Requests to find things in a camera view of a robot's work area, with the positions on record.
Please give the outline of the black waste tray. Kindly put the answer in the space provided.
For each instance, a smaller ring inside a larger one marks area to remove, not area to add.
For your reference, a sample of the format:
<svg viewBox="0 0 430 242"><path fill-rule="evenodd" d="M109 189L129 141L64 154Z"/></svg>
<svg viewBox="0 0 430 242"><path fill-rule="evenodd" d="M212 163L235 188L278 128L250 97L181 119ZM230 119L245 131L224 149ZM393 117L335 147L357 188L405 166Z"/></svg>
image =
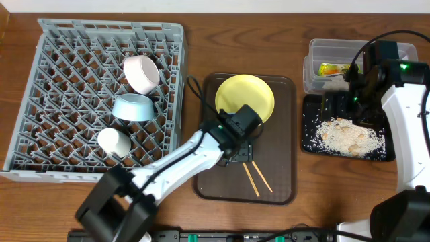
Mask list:
<svg viewBox="0 0 430 242"><path fill-rule="evenodd" d="M388 122L377 129L354 125L352 121L331 118L322 121L321 95L306 95L302 115L302 149L339 157L372 161L395 160L394 145Z"/></svg>

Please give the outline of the dark brown serving tray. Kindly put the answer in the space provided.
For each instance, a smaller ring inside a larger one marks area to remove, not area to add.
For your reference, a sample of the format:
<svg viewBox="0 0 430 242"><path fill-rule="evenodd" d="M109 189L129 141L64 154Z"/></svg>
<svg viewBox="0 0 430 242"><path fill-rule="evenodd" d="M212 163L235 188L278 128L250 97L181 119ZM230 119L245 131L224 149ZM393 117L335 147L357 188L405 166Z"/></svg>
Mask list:
<svg viewBox="0 0 430 242"><path fill-rule="evenodd" d="M207 200L287 205L297 194L296 86L287 77L260 75L275 97L273 114L265 122L262 135L252 144L256 162L273 193L269 191L251 163L247 167L260 193L255 195L240 163L215 165L193 179L196 195Z"/></svg>

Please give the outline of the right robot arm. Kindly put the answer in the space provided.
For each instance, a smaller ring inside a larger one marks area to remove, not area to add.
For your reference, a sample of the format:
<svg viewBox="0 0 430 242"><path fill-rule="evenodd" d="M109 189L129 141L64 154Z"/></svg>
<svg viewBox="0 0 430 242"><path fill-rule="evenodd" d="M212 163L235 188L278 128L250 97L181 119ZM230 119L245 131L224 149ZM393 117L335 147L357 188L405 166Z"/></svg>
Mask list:
<svg viewBox="0 0 430 242"><path fill-rule="evenodd" d="M429 240L429 65L386 59L351 81L349 91L323 95L321 118L357 126L389 125L397 166L397 193L376 205L368 219L338 224L346 234L373 241Z"/></svg>

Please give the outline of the grey dish rack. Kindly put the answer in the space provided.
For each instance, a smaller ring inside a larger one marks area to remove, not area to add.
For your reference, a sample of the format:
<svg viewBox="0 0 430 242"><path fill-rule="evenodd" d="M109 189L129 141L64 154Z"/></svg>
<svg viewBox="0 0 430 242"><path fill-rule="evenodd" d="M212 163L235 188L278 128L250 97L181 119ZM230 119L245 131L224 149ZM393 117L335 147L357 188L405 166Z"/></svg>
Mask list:
<svg viewBox="0 0 430 242"><path fill-rule="evenodd" d="M111 167L142 167L180 144L187 73L183 26L159 22L40 19L42 35L1 176L19 182L97 182ZM143 54L160 83L150 92L155 117L112 115L118 95L132 93L124 60ZM97 136L114 128L131 140L125 157L107 154Z"/></svg>

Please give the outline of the yellow plate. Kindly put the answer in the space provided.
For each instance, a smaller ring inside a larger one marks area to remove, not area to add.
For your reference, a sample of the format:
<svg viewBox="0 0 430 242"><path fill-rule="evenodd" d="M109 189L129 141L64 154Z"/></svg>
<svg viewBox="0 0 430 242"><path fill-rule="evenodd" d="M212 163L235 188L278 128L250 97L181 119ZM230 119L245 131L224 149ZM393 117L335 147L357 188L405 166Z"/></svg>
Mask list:
<svg viewBox="0 0 430 242"><path fill-rule="evenodd" d="M275 97L264 80L245 74L229 77L216 91L215 106L218 112L224 110L234 114L245 104L266 122L273 114Z"/></svg>

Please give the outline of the pink bowl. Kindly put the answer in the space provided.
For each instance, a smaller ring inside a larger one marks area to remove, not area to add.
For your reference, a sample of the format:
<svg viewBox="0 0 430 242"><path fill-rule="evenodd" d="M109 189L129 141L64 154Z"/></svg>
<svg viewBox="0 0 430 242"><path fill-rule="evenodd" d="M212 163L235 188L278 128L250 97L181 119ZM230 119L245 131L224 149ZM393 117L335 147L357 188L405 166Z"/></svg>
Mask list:
<svg viewBox="0 0 430 242"><path fill-rule="evenodd" d="M156 64L145 55L126 58L124 74L133 90L142 95L149 94L160 81Z"/></svg>

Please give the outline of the clear plastic bin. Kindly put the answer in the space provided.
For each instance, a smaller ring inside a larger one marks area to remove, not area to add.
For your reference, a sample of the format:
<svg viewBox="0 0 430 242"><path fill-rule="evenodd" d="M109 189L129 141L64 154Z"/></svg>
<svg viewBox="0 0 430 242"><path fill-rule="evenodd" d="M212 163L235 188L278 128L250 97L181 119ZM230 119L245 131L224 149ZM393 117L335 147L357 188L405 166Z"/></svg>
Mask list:
<svg viewBox="0 0 430 242"><path fill-rule="evenodd" d="M333 77L318 75L322 63L351 64L365 40L340 40L316 38L310 41L309 53L303 62L303 85L307 94L323 94L325 81Z"/></svg>

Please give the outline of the light blue bowl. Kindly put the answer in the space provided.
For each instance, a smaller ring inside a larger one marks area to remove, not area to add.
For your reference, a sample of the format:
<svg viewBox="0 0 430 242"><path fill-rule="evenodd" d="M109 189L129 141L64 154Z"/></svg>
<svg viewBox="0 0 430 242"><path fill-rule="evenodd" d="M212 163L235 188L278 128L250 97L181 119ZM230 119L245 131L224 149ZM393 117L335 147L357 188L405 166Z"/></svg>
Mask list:
<svg viewBox="0 0 430 242"><path fill-rule="evenodd" d="M112 115L127 121L149 121L155 117L154 103L149 97L140 94L118 95L112 108Z"/></svg>

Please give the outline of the rice and food scraps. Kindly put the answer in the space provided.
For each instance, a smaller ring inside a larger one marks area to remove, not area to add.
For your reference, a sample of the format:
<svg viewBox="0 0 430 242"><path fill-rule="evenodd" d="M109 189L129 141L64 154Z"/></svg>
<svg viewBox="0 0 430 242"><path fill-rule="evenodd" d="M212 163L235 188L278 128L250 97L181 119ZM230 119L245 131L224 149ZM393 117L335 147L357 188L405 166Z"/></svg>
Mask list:
<svg viewBox="0 0 430 242"><path fill-rule="evenodd" d="M356 126L346 119L314 120L304 127L302 141L308 152L364 159L386 158L386 137L383 130L377 132Z"/></svg>

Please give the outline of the green snack wrapper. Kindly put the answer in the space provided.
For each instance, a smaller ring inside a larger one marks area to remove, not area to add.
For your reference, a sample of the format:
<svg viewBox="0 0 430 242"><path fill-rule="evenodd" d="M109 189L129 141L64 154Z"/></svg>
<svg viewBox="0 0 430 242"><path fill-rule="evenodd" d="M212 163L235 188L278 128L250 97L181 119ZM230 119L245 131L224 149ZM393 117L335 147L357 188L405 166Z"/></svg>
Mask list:
<svg viewBox="0 0 430 242"><path fill-rule="evenodd" d="M322 77L333 77L345 75L350 68L350 64L322 63L318 70L318 75Z"/></svg>

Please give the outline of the white cup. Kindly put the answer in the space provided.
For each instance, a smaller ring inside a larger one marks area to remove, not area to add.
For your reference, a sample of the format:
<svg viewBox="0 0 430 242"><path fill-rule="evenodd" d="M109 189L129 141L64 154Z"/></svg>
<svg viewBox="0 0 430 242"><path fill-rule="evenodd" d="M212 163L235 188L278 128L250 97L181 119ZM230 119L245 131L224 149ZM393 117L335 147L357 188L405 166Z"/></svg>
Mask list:
<svg viewBox="0 0 430 242"><path fill-rule="evenodd" d="M125 157L131 149L128 136L114 128L105 128L97 136L97 142L107 154Z"/></svg>

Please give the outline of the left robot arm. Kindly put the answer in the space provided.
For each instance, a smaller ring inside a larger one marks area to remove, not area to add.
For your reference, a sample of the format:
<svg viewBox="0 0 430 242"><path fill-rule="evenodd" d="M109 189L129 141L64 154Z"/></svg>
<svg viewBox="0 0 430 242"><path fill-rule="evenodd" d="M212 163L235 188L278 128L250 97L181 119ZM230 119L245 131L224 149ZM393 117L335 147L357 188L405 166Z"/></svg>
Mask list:
<svg viewBox="0 0 430 242"><path fill-rule="evenodd" d="M237 150L260 125L256 114L206 121L178 149L145 167L109 169L78 208L75 218L95 241L146 241L159 204L194 175Z"/></svg>

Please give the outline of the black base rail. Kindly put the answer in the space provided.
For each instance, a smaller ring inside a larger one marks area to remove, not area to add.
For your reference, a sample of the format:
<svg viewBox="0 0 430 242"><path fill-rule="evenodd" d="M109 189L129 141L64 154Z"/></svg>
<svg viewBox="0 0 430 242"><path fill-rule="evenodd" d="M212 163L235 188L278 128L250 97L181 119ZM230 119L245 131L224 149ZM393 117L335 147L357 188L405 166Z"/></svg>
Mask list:
<svg viewBox="0 0 430 242"><path fill-rule="evenodd" d="M145 233L141 242L311 242L371 241L372 238L346 231L318 227L292 227L276 233L180 232L175 230Z"/></svg>

